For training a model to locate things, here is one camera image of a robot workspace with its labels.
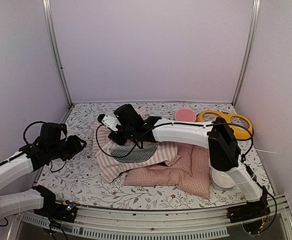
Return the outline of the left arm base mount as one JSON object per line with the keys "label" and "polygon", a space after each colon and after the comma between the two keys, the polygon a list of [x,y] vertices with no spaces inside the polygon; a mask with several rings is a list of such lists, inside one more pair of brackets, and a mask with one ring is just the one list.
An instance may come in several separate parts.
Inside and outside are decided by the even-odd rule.
{"label": "left arm base mount", "polygon": [[77,211],[77,204],[67,200],[62,203],[54,203],[54,205],[50,208],[43,207],[41,209],[35,209],[34,213],[49,219],[74,223],[77,216]]}

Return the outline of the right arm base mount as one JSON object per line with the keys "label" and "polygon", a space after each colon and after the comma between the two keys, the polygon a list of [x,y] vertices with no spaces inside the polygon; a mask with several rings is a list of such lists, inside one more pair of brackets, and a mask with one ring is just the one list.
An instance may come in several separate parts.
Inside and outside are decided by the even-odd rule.
{"label": "right arm base mount", "polygon": [[267,204],[261,201],[247,202],[243,205],[232,206],[227,209],[227,218],[231,223],[260,218],[270,214],[270,209]]}

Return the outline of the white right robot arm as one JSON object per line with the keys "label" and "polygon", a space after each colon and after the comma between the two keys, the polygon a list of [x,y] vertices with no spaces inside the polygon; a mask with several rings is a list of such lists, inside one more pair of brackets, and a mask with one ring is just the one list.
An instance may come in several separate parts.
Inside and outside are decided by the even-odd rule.
{"label": "white right robot arm", "polygon": [[172,142],[208,149],[211,166],[227,173],[249,202],[244,208],[246,216],[255,218],[263,211],[261,200],[267,197],[266,190],[246,164],[247,153],[242,153],[238,146],[233,124],[225,119],[218,117],[206,122],[174,121],[159,116],[142,119],[131,104],[124,104],[113,115],[99,115],[98,122],[111,131],[109,138],[119,145],[131,140],[135,146],[143,142]]}

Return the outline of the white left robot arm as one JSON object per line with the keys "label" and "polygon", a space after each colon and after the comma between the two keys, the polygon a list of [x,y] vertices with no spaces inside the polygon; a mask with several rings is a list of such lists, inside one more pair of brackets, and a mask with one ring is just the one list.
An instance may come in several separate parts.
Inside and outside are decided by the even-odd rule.
{"label": "white left robot arm", "polygon": [[[87,145],[76,135],[67,135],[64,123],[40,121],[40,135],[33,143],[24,139],[25,145],[6,160],[0,162],[0,190],[11,182],[35,172],[54,160],[66,162],[80,153]],[[36,210],[39,214],[54,218],[71,213],[70,204],[56,203],[56,195],[44,186],[0,196],[0,220],[25,211]]]}

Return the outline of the white tent pole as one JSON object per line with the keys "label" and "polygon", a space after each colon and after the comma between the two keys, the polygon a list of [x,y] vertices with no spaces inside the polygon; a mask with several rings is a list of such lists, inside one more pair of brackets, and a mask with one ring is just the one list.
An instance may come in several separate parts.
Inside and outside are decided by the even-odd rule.
{"label": "white tent pole", "polygon": [[268,153],[268,154],[275,154],[275,155],[278,154],[277,152],[274,152],[274,151],[261,150],[261,149],[256,149],[256,151],[262,152],[262,153]]}

